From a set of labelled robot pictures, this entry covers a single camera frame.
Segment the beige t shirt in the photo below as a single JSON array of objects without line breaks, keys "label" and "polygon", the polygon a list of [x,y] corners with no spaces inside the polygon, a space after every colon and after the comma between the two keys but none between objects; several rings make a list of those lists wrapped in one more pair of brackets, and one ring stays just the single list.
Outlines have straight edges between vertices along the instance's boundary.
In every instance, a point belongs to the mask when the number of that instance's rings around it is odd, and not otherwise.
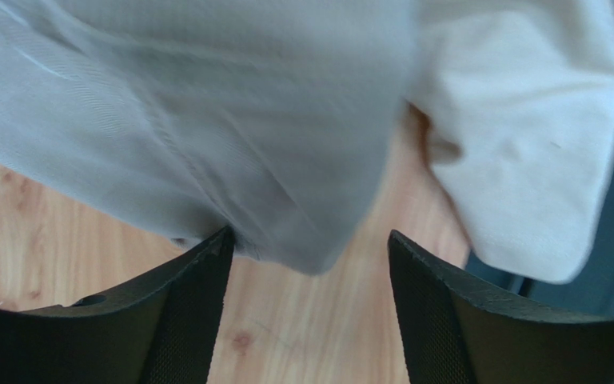
[{"label": "beige t shirt", "polygon": [[614,167],[614,1],[0,1],[1,164],[304,274],[410,106],[476,255],[574,279]]}]

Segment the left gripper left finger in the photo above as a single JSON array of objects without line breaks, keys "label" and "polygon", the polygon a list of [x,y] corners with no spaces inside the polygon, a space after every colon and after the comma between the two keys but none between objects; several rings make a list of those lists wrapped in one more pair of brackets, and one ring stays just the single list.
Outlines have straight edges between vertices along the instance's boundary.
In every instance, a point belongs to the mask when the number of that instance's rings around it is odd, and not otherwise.
[{"label": "left gripper left finger", "polygon": [[204,383],[233,231],[71,306],[0,309],[0,383]]}]

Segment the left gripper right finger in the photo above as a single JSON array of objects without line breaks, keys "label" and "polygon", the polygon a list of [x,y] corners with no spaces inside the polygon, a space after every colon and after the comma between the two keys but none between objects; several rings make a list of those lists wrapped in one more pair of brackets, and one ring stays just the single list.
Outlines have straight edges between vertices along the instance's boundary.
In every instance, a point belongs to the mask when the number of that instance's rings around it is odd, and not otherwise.
[{"label": "left gripper right finger", "polygon": [[412,383],[614,383],[614,319],[548,306],[392,231],[389,273]]}]

